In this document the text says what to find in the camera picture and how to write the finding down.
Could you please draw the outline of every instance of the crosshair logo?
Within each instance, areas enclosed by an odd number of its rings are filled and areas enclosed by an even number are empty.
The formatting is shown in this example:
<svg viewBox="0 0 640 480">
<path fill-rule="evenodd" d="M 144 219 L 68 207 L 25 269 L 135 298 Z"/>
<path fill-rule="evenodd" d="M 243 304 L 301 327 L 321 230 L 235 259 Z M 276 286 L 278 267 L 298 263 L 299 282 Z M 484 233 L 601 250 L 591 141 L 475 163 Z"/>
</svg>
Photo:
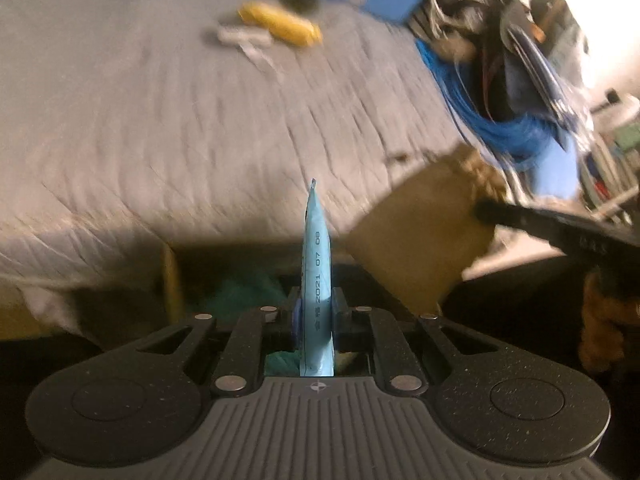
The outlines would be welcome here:
<svg viewBox="0 0 640 480">
<path fill-rule="evenodd" d="M 316 381 L 315 383 L 311 383 L 311 386 L 309 386 L 313 391 L 315 391 L 317 394 L 319 394 L 322 390 L 324 390 L 325 388 L 328 388 L 329 386 L 327 386 L 326 384 L 322 383 L 321 381 Z"/>
</svg>

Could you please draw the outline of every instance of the yellow object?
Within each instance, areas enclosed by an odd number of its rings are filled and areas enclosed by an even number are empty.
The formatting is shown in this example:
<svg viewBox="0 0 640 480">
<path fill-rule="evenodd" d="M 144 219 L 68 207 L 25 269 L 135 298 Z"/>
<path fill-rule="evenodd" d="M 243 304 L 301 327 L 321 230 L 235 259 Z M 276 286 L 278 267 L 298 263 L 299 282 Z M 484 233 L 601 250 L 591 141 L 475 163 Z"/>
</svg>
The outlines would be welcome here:
<svg viewBox="0 0 640 480">
<path fill-rule="evenodd" d="M 286 10 L 260 2 L 248 2 L 238 10 L 248 25 L 260 25 L 271 34 L 297 46 L 322 43 L 322 32 L 315 23 Z"/>
</svg>

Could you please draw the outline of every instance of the brown paper bag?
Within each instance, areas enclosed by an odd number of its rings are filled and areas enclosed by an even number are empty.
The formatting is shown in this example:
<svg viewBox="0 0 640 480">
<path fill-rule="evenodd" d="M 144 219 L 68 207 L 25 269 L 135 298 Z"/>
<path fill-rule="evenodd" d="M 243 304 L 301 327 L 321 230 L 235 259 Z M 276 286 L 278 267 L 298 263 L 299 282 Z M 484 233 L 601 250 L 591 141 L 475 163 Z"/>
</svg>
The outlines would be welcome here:
<svg viewBox="0 0 640 480">
<path fill-rule="evenodd" d="M 504 195 L 498 171 L 461 144 L 396 187 L 344 243 L 413 314 L 437 314 L 438 302 L 494 237 L 494 227 L 481 224 L 473 206 Z"/>
</svg>

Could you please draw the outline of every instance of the silver screw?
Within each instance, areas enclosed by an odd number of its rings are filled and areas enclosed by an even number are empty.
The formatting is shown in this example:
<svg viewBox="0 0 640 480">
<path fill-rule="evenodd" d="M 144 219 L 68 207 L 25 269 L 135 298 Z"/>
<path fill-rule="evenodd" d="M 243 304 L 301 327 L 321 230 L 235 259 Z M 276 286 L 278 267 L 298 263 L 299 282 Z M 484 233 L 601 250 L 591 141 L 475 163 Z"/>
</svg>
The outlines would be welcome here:
<svg viewBox="0 0 640 480">
<path fill-rule="evenodd" d="M 391 385 L 401 392 L 412 392 L 422 386 L 422 381 L 413 375 L 396 375 L 391 379 Z"/>
<path fill-rule="evenodd" d="M 216 379 L 216 388 L 223 392 L 237 392 L 246 386 L 244 377 L 239 375 L 223 375 Z"/>
<path fill-rule="evenodd" d="M 278 317 L 278 308 L 276 306 L 266 305 L 260 307 L 260 310 L 265 313 L 264 322 L 273 323 Z"/>
</svg>

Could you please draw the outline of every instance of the round joint cover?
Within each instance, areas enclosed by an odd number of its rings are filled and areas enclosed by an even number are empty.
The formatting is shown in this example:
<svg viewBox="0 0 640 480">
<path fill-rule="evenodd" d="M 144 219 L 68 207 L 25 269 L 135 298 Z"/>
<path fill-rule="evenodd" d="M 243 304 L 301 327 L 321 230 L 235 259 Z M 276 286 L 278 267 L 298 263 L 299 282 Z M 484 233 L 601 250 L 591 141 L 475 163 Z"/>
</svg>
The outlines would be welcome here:
<svg viewBox="0 0 640 480">
<path fill-rule="evenodd" d="M 121 420 L 136 413 L 145 403 L 145 390 L 126 379 L 101 379 L 79 388 L 71 405 L 91 420 Z"/>
<path fill-rule="evenodd" d="M 564 406 L 562 392 L 546 381 L 532 378 L 507 379 L 491 390 L 492 404 L 505 415 L 519 420 L 551 418 Z"/>
</svg>

